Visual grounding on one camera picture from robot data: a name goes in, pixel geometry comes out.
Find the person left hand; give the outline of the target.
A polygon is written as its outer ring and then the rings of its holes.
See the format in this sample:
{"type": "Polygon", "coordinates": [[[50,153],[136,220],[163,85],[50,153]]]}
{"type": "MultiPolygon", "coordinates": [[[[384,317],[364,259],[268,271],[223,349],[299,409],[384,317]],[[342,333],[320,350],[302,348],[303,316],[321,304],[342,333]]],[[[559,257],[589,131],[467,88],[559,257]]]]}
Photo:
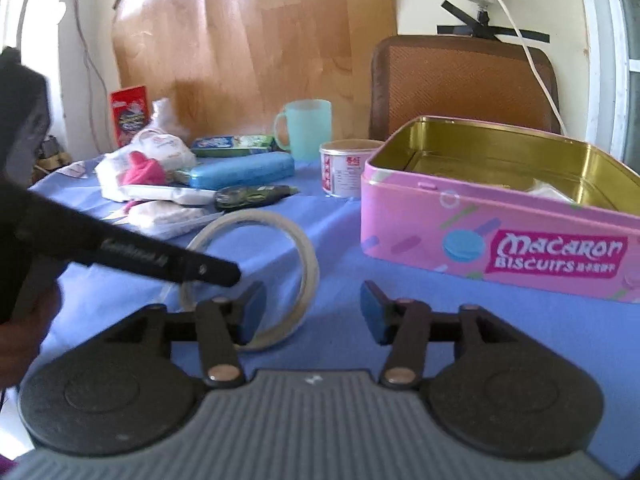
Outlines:
{"type": "Polygon", "coordinates": [[[62,292],[54,281],[35,301],[26,318],[1,325],[0,387],[18,385],[28,372],[62,307],[62,292]]]}

